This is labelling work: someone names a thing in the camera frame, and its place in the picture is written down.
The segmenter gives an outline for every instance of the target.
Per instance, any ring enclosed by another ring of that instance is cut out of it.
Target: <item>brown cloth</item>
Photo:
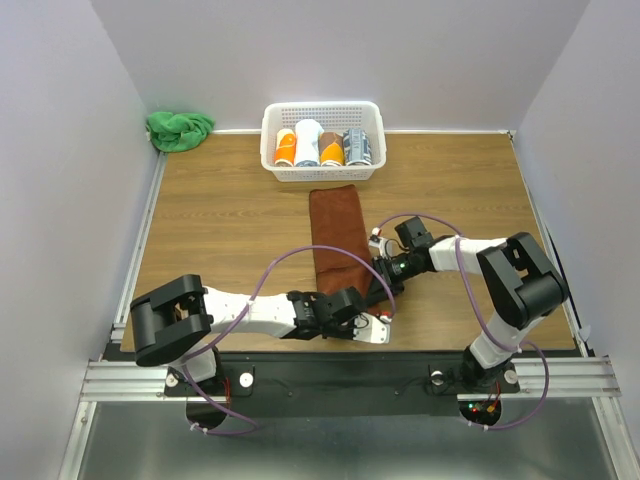
[[[342,248],[371,265],[362,208],[354,185],[313,190],[309,194],[309,217],[314,245]],[[354,286],[366,297],[373,275],[357,260],[329,250],[314,250],[313,260],[319,292],[332,294]]]

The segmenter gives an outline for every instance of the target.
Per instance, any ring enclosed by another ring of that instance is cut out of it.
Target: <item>wooden surface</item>
[[[280,183],[260,166],[259,135],[211,135],[195,150],[169,156],[135,296],[186,273],[232,293],[250,293],[271,260],[309,245],[308,195],[344,182]],[[470,238],[519,231],[540,237],[506,135],[388,135],[387,165],[356,182],[367,229],[394,213],[422,211],[459,226]],[[429,222],[434,236],[449,233]],[[387,233],[393,232],[391,226]],[[488,318],[491,301],[480,277],[473,286]],[[279,340],[232,334],[222,350],[463,349],[480,328],[458,273],[406,282],[388,345],[353,341]],[[312,254],[279,265],[262,294],[315,290]],[[543,348],[573,348],[558,310],[530,338]],[[122,350],[132,351],[129,328]]]

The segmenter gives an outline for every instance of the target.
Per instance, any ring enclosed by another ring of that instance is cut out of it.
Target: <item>green cloth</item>
[[[199,113],[155,112],[147,118],[151,143],[163,152],[184,152],[202,143],[213,130],[213,119]]]

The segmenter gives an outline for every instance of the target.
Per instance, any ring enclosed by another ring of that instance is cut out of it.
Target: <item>white plastic basket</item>
[[[348,128],[362,128],[369,137],[371,166],[352,167],[276,167],[276,135],[282,128],[294,129],[305,118],[316,120],[325,132],[342,135]],[[387,144],[380,109],[372,102],[289,102],[274,103],[264,111],[260,138],[264,168],[281,182],[322,182],[368,180],[387,161]]]

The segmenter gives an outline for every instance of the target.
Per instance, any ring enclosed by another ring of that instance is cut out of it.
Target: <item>gray wall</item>
[[[516,149],[590,342],[610,354],[640,446],[640,3],[594,0],[531,105]]]
[[[88,1],[4,2],[0,58],[0,477],[57,478],[155,155]]]
[[[260,127],[366,99],[387,128],[515,128],[586,0],[92,0],[149,109]]]

